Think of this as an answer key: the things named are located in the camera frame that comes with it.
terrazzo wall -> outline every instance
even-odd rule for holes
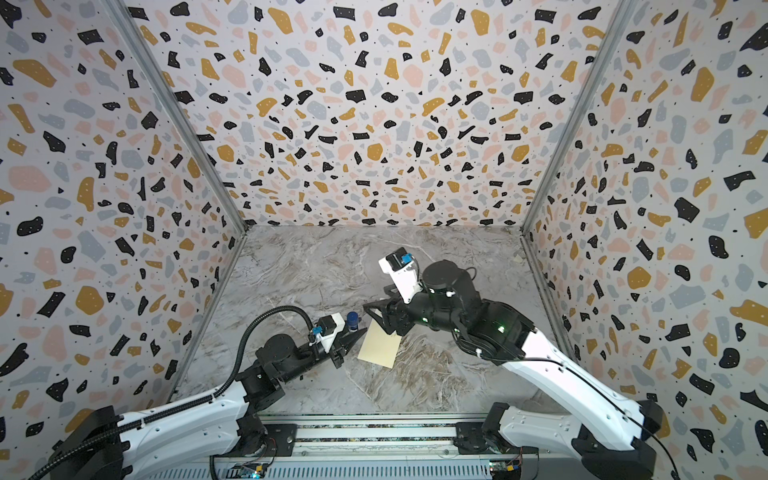
[[[530,232],[576,356],[664,407],[690,480],[768,478],[766,22],[639,2]]]
[[[615,2],[130,0],[246,222],[512,225]]]
[[[0,478],[162,404],[232,221],[98,2],[0,0]]]

yellow paper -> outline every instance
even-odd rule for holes
[[[375,320],[371,320],[357,358],[391,369],[395,364],[401,338],[394,332],[392,335],[387,335]]]

marble floor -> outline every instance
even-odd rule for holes
[[[391,283],[378,260],[403,246],[424,268],[442,259],[475,266],[483,298],[512,305],[551,339],[552,331],[525,259],[517,229],[445,227],[254,227],[207,331],[174,397],[221,383],[246,326],[278,305],[304,308],[313,320],[383,297]],[[363,326],[371,318],[361,317]],[[306,342],[296,315],[276,315],[250,337],[243,368],[276,333]],[[450,334],[414,327],[404,336],[394,368],[357,359],[362,340],[340,369],[325,362],[285,385],[286,396],[267,411],[281,413],[487,412],[493,402],[542,412],[551,399],[514,373],[467,355]]]

